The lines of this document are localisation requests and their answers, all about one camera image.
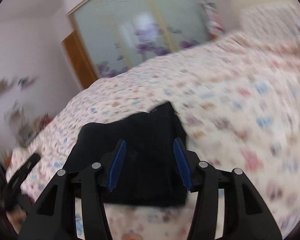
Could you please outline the black pants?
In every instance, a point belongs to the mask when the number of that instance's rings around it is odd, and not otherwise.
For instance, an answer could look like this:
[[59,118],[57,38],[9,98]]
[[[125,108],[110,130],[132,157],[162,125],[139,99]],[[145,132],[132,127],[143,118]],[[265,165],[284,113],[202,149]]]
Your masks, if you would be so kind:
[[101,160],[126,142],[126,157],[115,189],[103,197],[105,203],[170,207],[186,202],[173,142],[186,143],[187,134],[170,102],[108,124],[84,125],[64,169],[77,172]]

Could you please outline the floral pink bed blanket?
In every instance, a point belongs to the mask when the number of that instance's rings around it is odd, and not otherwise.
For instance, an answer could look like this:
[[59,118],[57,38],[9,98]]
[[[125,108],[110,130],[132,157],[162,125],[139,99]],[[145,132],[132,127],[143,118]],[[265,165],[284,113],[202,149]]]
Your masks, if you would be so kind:
[[37,199],[59,169],[86,168],[123,139],[126,164],[105,205],[113,238],[185,239],[196,194],[175,162],[180,138],[215,168],[241,168],[288,236],[300,221],[299,25],[289,3],[258,5],[239,31],[99,79],[13,151],[7,179],[39,152],[21,185]]

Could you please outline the brown wooden door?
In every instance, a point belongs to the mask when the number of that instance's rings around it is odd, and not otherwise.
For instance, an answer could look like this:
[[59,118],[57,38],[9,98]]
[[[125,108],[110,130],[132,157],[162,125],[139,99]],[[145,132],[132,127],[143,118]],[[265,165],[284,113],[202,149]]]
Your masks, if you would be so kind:
[[89,88],[97,80],[97,76],[77,32],[73,31],[63,40],[62,44],[80,85],[83,89]]

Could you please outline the clear tube of plush toys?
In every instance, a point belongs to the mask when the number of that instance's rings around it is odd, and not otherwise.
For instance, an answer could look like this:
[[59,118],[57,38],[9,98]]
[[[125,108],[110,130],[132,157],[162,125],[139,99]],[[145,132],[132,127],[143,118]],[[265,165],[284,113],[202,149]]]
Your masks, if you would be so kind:
[[199,4],[202,10],[201,16],[211,39],[223,36],[225,29],[215,4],[206,0],[201,0]]

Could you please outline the floral pillow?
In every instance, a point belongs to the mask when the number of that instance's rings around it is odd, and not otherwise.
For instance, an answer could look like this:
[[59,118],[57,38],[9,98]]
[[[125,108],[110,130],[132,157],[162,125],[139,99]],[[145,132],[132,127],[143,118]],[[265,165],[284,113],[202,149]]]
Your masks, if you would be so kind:
[[255,38],[295,38],[300,36],[300,14],[288,2],[264,3],[241,10],[240,25]]

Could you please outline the frosted glass sliding wardrobe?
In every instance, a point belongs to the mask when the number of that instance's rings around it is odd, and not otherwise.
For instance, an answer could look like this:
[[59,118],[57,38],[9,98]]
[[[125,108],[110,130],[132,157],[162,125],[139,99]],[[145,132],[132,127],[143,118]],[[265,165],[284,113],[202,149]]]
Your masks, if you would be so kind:
[[210,39],[200,0],[65,0],[98,77]]

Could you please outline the white wall shelf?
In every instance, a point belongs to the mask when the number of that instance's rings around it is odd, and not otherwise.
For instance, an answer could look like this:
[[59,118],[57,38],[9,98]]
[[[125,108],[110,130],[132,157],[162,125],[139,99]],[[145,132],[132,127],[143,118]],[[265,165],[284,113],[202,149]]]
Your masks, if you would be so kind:
[[26,76],[26,77],[22,77],[19,81],[18,81],[18,86],[20,87],[20,89],[25,89],[27,87],[30,87],[32,84],[34,84],[37,81],[38,77],[37,76]]
[[0,97],[14,86],[14,79],[4,77],[0,80]]

